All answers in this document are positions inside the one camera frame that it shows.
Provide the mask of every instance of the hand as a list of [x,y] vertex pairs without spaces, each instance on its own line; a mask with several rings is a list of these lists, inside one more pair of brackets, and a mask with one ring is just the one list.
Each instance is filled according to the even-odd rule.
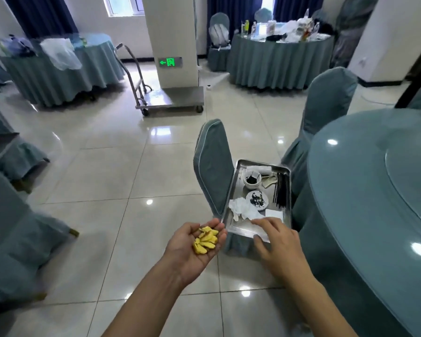
[[275,217],[251,221],[264,229],[270,239],[271,250],[265,248],[262,239],[254,236],[254,245],[270,272],[282,279],[286,286],[299,286],[314,279],[304,256],[297,231],[288,228]]
[[212,258],[223,247],[228,236],[225,225],[219,219],[212,219],[207,224],[217,231],[218,243],[215,249],[210,249],[207,254],[197,255],[193,250],[195,238],[199,236],[199,223],[186,222],[172,236],[167,244],[163,258],[170,260],[179,272],[181,285],[185,288],[192,283],[212,260]]

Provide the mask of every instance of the small white plate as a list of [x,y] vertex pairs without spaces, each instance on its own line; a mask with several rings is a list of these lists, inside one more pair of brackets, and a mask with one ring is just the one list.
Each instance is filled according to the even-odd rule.
[[248,193],[246,199],[251,202],[251,199],[252,199],[253,195],[258,196],[258,197],[261,196],[262,199],[264,200],[264,204],[263,205],[253,204],[254,207],[256,207],[256,209],[258,211],[264,210],[266,207],[268,207],[268,203],[269,202],[268,202],[268,196],[267,196],[267,194],[265,194],[263,191],[260,191],[260,190],[253,190],[253,191],[250,191]]

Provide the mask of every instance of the green exit sign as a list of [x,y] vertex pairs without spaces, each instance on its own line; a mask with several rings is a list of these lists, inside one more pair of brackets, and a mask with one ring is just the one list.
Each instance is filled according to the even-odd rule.
[[182,67],[182,57],[169,57],[169,58],[158,58],[157,61],[159,62],[160,67]]

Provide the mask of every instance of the stainless steel tray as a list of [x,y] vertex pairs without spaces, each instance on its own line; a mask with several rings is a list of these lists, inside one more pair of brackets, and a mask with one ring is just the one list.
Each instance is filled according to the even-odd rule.
[[[242,235],[249,238],[252,238],[255,234],[259,235],[263,241],[270,242],[267,234],[264,232],[262,228],[259,226],[253,225],[248,219],[243,220],[242,217],[239,217],[238,221],[234,221],[232,210],[229,209],[229,200],[234,200],[239,197],[246,197],[247,194],[250,192],[247,187],[243,184],[243,180],[241,178],[243,171],[248,166],[268,166],[272,167],[273,172],[280,172],[289,176],[289,196],[287,200],[287,205],[283,209],[279,209],[279,207],[273,203],[273,196],[276,184],[269,186],[268,188],[264,188],[262,185],[258,188],[259,190],[265,192],[269,199],[269,205],[267,209],[273,210],[281,210],[284,218],[284,223],[291,227],[291,186],[290,186],[290,170],[283,166],[277,166],[273,164],[266,164],[261,162],[253,162],[247,159],[239,159],[236,164],[236,169],[234,171],[234,175],[232,177],[231,187],[228,192],[228,197],[226,198],[226,205],[225,205],[225,212],[223,213],[223,223],[226,225],[228,232],[234,233],[236,235]],[[262,215],[265,215],[265,210],[260,211]]]

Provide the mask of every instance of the forearm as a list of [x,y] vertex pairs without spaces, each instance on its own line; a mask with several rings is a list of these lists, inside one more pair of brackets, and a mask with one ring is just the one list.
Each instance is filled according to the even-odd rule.
[[157,337],[181,294],[180,278],[162,258],[147,273],[102,337]]
[[315,337],[357,337],[324,286],[313,275],[292,286],[290,293]]

